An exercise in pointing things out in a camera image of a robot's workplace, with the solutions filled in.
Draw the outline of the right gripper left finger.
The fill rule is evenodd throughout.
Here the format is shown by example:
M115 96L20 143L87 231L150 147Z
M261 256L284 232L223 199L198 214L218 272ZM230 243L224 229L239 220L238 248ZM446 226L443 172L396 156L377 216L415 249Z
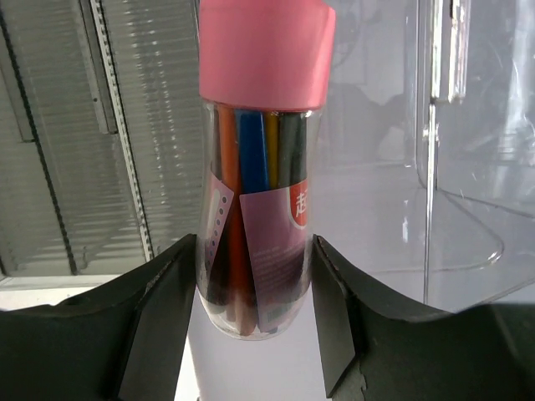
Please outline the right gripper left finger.
M4 400L172 400L196 287L196 237L61 303L1 315Z

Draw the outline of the clear acrylic drawer organizer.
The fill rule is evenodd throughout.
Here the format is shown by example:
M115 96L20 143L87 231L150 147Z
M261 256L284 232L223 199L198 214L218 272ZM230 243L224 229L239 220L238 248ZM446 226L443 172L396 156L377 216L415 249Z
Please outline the clear acrylic drawer organizer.
M531 303L534 4L448 6L333 2L313 228L434 307ZM2 2L3 291L56 303L196 230L197 8Z

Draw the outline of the pink capped marker tube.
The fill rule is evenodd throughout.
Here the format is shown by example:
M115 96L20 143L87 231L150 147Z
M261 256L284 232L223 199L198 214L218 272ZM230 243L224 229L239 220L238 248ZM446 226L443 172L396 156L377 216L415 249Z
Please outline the pink capped marker tube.
M273 337L310 283L310 168L336 13L323 1L203 1L204 135L196 282L211 322Z

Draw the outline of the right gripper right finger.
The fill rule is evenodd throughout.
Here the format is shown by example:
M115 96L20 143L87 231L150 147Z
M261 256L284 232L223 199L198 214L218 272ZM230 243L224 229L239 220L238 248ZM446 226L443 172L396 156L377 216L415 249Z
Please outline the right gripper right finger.
M311 272L328 399L533 399L532 304L429 307L361 271L321 236Z

